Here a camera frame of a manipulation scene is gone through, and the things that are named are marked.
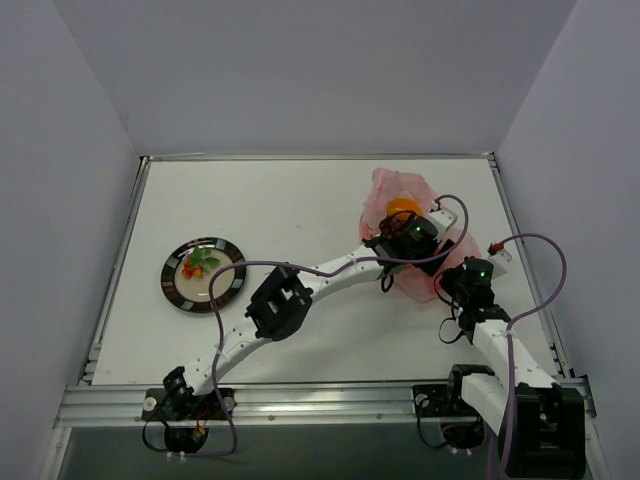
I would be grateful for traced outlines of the red fake cherry tomatoes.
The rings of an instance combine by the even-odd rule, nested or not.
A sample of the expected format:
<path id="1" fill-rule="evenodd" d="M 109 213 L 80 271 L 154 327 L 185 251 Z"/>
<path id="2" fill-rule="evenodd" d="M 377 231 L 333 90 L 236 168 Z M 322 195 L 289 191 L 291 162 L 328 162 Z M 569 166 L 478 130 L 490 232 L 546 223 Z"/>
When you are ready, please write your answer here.
<path id="1" fill-rule="evenodd" d="M 220 260 L 213 256 L 211 248 L 196 246 L 183 261 L 182 275 L 186 279 L 201 278 L 212 273 L 220 264 Z"/>

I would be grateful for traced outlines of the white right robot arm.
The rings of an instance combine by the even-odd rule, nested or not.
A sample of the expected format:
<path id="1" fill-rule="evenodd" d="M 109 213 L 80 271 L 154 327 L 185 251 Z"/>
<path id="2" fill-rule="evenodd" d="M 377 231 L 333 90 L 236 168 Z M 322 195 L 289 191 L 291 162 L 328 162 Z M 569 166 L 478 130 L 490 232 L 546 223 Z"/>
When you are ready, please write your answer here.
<path id="1" fill-rule="evenodd" d="M 452 367 L 444 400 L 455 412 L 474 410 L 497 438 L 500 472 L 520 479 L 581 479 L 587 469 L 585 405 L 538 364 L 495 301 L 496 263 L 467 257 L 439 280 L 464 338 L 480 365 Z"/>

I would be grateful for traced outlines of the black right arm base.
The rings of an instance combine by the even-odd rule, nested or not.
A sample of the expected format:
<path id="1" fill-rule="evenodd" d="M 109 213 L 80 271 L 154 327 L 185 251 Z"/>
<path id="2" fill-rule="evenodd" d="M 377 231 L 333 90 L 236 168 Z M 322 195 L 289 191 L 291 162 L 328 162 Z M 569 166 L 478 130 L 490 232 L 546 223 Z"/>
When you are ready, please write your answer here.
<path id="1" fill-rule="evenodd" d="M 471 456 L 484 445 L 487 439 L 484 420 L 462 400 L 462 380 L 472 374 L 495 376 L 488 366 L 454 364 L 445 382 L 412 387 L 416 430 L 427 448 L 448 449 L 454 455 Z M 422 429 L 422 420 L 443 417 L 453 418 L 453 421 L 440 424 L 441 440 L 429 441 Z"/>

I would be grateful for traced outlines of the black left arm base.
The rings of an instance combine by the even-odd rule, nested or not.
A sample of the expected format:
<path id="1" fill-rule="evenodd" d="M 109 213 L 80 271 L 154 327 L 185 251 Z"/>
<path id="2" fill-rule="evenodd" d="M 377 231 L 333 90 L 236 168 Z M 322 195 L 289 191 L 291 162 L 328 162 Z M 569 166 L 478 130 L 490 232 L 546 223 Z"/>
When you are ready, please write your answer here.
<path id="1" fill-rule="evenodd" d="M 238 432 L 233 421 L 236 391 L 214 388 L 196 395 L 184 379 L 185 368 L 176 367 L 164 379 L 162 388 L 148 389 L 143 402 L 141 441 L 146 449 L 181 459 L 224 458 L 238 449 Z M 226 421 L 230 429 L 231 446 L 227 450 L 204 452 L 211 428 L 206 421 Z M 148 437 L 151 423 L 163 427 L 163 445 L 155 445 Z"/>

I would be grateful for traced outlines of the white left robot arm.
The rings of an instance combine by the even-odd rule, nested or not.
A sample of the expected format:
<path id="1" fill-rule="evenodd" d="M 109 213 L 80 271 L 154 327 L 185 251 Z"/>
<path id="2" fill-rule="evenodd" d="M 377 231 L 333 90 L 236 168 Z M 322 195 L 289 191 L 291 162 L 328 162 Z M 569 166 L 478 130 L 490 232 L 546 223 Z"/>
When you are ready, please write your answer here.
<path id="1" fill-rule="evenodd" d="M 337 292 L 382 281 L 408 266 L 433 276 L 457 247 L 446 237 L 457 219 L 446 208 L 424 216 L 405 210 L 384 218 L 378 235 L 342 257 L 315 267 L 274 262 L 252 294 L 245 318 L 221 335 L 211 353 L 196 355 L 165 376 L 166 408 L 179 419 L 194 417 L 216 380 L 261 347 L 291 337 L 312 306 Z"/>

